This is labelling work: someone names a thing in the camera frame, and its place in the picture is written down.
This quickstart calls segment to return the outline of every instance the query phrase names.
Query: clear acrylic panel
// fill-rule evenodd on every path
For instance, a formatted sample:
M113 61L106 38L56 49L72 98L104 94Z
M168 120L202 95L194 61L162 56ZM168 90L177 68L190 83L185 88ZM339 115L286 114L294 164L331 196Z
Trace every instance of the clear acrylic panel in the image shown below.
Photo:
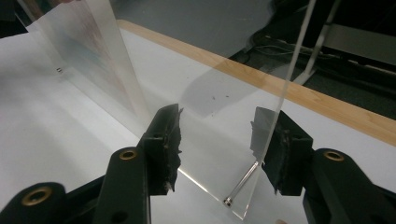
M19 18L58 72L136 136L159 108L183 107L179 171L243 219L314 3L110 2L19 0Z
M151 116L108 1L20 0L17 13L57 71L140 136Z
M308 1L111 4L149 110L184 107L180 172L244 218L304 39ZM259 127L256 117L265 118ZM253 129L262 130L259 144Z

